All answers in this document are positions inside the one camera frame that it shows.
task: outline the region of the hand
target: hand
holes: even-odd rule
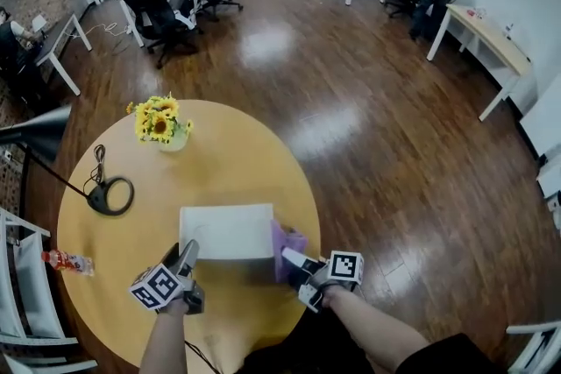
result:
[[[342,286],[328,286],[323,290],[323,300],[322,306],[325,308],[330,308],[333,300],[337,298],[341,293],[346,292]]]
[[[172,316],[183,316],[189,311],[189,305],[187,302],[183,300],[183,295],[181,294],[180,298],[176,298],[171,301],[167,306],[164,307],[162,310],[163,313],[172,315]]]

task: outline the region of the round wooden table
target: round wooden table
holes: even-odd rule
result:
[[[135,187],[127,213],[99,215],[68,188],[60,205],[58,247],[90,256],[96,265],[91,278],[62,273],[70,299],[93,334],[136,366],[156,314],[145,310],[128,288],[178,242],[182,206],[270,202],[283,226],[308,237],[311,257],[320,251],[314,197],[288,148],[237,109],[196,100],[180,105],[180,118],[194,122],[181,151],[165,153],[155,143],[139,143],[134,116],[127,116],[90,146],[70,178],[81,186],[96,165],[94,147],[105,145],[106,178],[122,175]],[[111,200],[120,202],[123,192],[113,189]],[[195,278],[206,293],[205,311],[184,318],[185,336],[225,374],[235,372],[252,350],[286,337],[304,310],[288,286],[247,285],[231,266],[199,265]],[[209,372],[192,351],[187,357],[189,372]]]

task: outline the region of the human arm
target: human arm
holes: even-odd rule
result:
[[[173,300],[158,314],[150,334],[139,374],[187,374],[183,316],[188,305],[183,299]]]
[[[10,21],[10,27],[12,33],[14,33],[14,36],[17,36],[18,38],[25,39],[26,41],[30,42],[40,41],[39,35],[29,33],[24,27],[13,20]]]
[[[396,372],[409,356],[429,345],[419,332],[341,286],[328,287],[323,297],[323,306],[333,310],[355,342],[391,372]]]

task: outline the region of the lamp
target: lamp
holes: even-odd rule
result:
[[[43,39],[46,39],[45,32],[43,32],[43,28],[45,28],[45,26],[46,26],[46,20],[45,18],[43,18],[43,16],[39,14],[38,16],[33,18],[32,21],[33,31],[36,33],[41,32],[41,34],[43,35]]]
[[[107,181],[103,180],[103,156],[98,159],[98,177],[94,181],[97,183],[89,194],[85,194],[82,190],[70,184],[59,174],[47,166],[39,159],[33,151],[44,157],[50,162],[56,159],[56,153],[59,150],[60,141],[67,127],[68,118],[70,117],[71,106],[63,106],[53,109],[41,116],[19,123],[6,128],[0,129],[0,145],[15,144],[21,148],[25,154],[42,166],[47,172],[52,174],[57,180],[64,185],[70,187],[80,196],[83,196],[89,206],[95,211],[104,215],[121,215],[128,210],[134,198],[134,187],[126,178],[115,177]],[[124,181],[129,185],[130,195],[126,204],[119,210],[112,210],[107,203],[107,194],[110,188],[118,181]]]

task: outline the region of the wooden floor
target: wooden floor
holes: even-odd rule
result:
[[[101,28],[70,43],[62,64],[82,90],[54,167],[69,176],[128,102],[172,92],[228,104],[277,133],[300,161],[316,198],[323,253],[361,251],[363,286],[376,307],[429,339],[467,333],[495,362],[522,339],[508,324],[561,317],[559,238],[535,181],[536,162],[506,104],[451,44],[434,63],[412,42],[408,18],[379,0],[238,0],[219,23],[201,21],[200,52],[161,71],[131,36]],[[84,29],[124,17],[114,0],[90,10]],[[37,167],[26,217],[56,224],[62,187]],[[137,369],[114,356],[59,290],[71,332],[103,373]]]

